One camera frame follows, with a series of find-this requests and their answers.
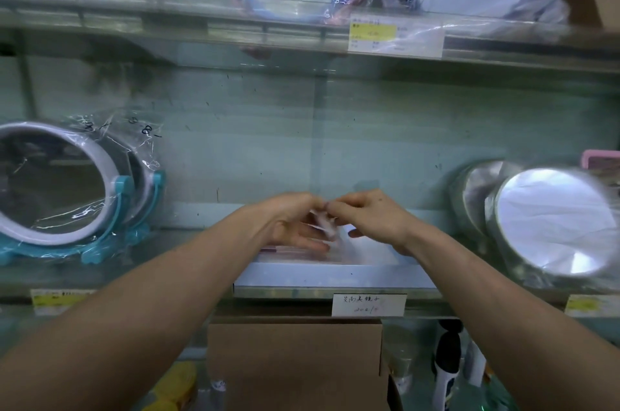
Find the yellow price sticker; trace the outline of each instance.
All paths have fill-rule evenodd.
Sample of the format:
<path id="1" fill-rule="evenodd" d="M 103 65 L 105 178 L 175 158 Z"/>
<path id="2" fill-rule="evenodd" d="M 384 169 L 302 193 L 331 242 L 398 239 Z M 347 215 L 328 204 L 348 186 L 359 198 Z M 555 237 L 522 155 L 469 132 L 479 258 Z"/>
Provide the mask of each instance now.
<path id="1" fill-rule="evenodd" d="M 601 307 L 601 301 L 596 297 L 574 296 L 566 304 L 567 310 L 591 312 L 597 311 Z"/>
<path id="2" fill-rule="evenodd" d="M 94 294 L 97 290 L 86 289 L 31 289 L 30 297 L 32 305 L 37 309 L 59 309 L 62 311 L 86 297 Z"/>
<path id="3" fill-rule="evenodd" d="M 393 41 L 396 39 L 396 25 L 351 23 L 349 40 L 353 41 Z"/>

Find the finger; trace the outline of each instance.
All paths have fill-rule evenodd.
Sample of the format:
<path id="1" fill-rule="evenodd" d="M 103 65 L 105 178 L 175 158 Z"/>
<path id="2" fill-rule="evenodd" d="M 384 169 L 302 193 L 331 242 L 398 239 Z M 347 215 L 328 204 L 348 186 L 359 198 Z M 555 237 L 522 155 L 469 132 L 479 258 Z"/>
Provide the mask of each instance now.
<path id="1" fill-rule="evenodd" d="M 368 203 L 369 194 L 370 191 L 350 192 L 349 194 L 338 197 L 334 201 L 344 202 L 345 204 L 349 204 L 353 207 L 363 207 Z"/>
<path id="2" fill-rule="evenodd" d="M 323 199 L 323 197 L 314 195 L 312 193 L 308 193 L 308 195 L 311 198 L 310 207 L 308 211 L 316 210 L 316 211 L 322 212 L 325 210 L 325 199 Z"/>
<path id="3" fill-rule="evenodd" d="M 291 246 L 296 248 L 309 249 L 317 251 L 319 253 L 327 253 L 329 251 L 329 245 L 320 241 L 304 238 L 303 236 L 296 236 L 291 239 Z"/>
<path id="4" fill-rule="evenodd" d="M 364 236 L 364 234 L 357 228 L 349 232 L 349 238 L 361 238 L 362 236 Z"/>
<path id="5" fill-rule="evenodd" d="M 336 224 L 337 227 L 342 227 L 343 225 L 349 225 L 349 222 L 341 218 L 335 218 L 334 223 Z"/>
<path id="6" fill-rule="evenodd" d="M 360 209 L 352 207 L 345 202 L 331 201 L 327 203 L 327 213 L 331 217 L 336 217 L 338 219 L 337 224 L 339 225 L 346 225 L 349 223 L 355 225 L 355 219 L 357 219 L 359 210 Z"/>
<path id="7" fill-rule="evenodd" d="M 316 219 L 316 215 L 314 215 L 312 212 L 308 212 L 308 214 L 300 221 L 308 225 L 314 225 L 315 227 L 320 226 L 319 221 Z"/>
<path id="8" fill-rule="evenodd" d="M 327 235 L 323 230 L 311 227 L 310 225 L 306 225 L 305 223 L 299 224 L 297 233 L 304 238 L 328 241 Z"/>

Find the yellow item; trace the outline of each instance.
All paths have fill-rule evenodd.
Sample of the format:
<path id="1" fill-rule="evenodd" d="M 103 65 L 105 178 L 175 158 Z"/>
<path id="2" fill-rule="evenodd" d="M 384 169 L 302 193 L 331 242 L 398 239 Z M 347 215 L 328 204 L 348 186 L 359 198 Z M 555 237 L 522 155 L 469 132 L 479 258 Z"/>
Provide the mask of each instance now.
<path id="1" fill-rule="evenodd" d="M 155 396 L 169 401 L 178 410 L 187 407 L 196 395 L 196 365 L 193 362 L 176 362 L 153 388 Z"/>
<path id="2" fill-rule="evenodd" d="M 142 408 L 142 411 L 179 411 L 177 406 L 169 401 L 155 401 L 149 406 Z"/>

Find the hand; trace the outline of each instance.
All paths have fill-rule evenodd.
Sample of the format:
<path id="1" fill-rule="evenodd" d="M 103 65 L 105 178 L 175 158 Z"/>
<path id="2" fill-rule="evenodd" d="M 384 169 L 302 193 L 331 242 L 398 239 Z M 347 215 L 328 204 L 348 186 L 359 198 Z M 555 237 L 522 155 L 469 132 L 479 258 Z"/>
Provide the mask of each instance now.
<path id="1" fill-rule="evenodd" d="M 352 224 L 351 238 L 367 236 L 381 243 L 391 244 L 404 255 L 410 235 L 431 228 L 414 217 L 380 189 L 346 194 L 327 204 L 327 213 L 336 217 L 336 224 Z"/>
<path id="2" fill-rule="evenodd" d="M 327 236 L 315 227 L 318 223 L 311 212 L 325 210 L 325 201 L 319 196 L 309 192 L 290 192 L 260 202 L 256 208 L 269 220 L 267 244 L 329 251 L 329 245 L 319 241 L 326 241 Z"/>

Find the glass shelf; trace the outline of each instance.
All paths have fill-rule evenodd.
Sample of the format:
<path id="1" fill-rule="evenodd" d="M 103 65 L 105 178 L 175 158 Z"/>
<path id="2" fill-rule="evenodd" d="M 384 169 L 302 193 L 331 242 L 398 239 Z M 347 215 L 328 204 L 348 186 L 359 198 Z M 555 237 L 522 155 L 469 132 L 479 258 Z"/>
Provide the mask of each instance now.
<path id="1" fill-rule="evenodd" d="M 267 9 L 277 5 L 299 16 L 309 16 L 315 8 L 308 2 L 292 0 L 262 2 Z M 439 54 L 443 61 L 620 72 L 620 34 L 566 25 L 452 15 L 413 16 L 376 8 L 351 8 L 327 21 L 306 18 L 287 22 L 261 17 L 242 0 L 0 0 L 0 27 L 5 28 L 339 55 L 348 53 L 351 15 L 380 16 L 407 24 L 415 31 L 407 38 L 409 46 L 431 32 L 439 34 L 443 37 Z"/>

